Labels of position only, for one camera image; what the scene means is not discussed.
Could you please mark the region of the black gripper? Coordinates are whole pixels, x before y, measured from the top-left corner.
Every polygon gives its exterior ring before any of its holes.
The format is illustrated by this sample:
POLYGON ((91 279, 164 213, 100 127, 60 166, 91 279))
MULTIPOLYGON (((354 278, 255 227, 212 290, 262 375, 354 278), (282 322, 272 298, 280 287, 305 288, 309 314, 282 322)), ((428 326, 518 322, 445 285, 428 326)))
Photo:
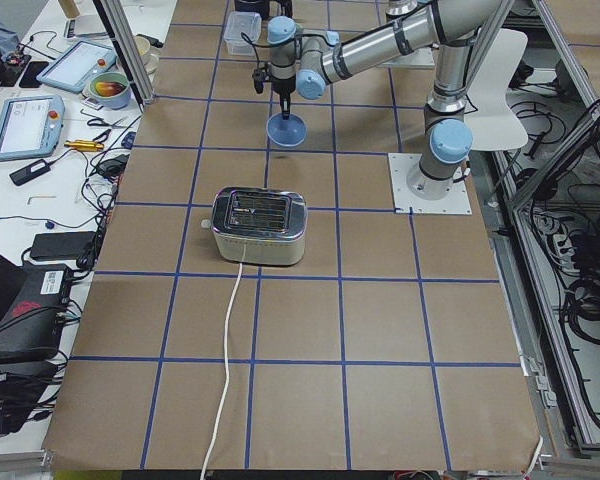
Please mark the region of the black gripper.
POLYGON ((290 100, 294 92, 294 78, 279 79, 274 77, 272 88, 279 95, 280 115, 283 120, 290 118, 290 100))

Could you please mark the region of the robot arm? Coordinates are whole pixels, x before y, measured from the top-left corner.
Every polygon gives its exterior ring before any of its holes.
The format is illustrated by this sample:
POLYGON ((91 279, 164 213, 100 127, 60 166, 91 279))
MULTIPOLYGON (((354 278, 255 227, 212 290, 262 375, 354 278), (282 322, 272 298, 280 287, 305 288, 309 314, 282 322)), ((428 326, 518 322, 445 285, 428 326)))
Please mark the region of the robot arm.
POLYGON ((304 141, 307 128, 291 112, 292 93, 318 99, 329 85, 436 44, 438 65, 424 106, 428 145, 411 189, 424 198, 442 197, 469 153, 454 152, 453 146, 474 138, 464 121, 467 90, 507 10, 503 1, 392 1, 385 24, 347 41, 335 31, 306 29, 286 15, 270 19, 269 59, 253 72, 257 91, 271 83, 279 96, 280 111, 266 125, 269 139, 283 147, 304 141))
POLYGON ((429 3, 428 0, 389 0, 385 9, 387 21, 407 16, 429 3))

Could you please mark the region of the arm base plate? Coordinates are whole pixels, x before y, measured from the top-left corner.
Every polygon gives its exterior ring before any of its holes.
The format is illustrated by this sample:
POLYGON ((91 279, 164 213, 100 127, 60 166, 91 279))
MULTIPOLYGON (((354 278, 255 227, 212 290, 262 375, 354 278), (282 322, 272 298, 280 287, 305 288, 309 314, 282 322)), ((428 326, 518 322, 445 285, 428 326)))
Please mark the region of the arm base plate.
POLYGON ((471 215, 461 166, 447 180, 432 180, 420 170, 420 158, 420 154, 388 154, 394 211, 399 214, 471 215))

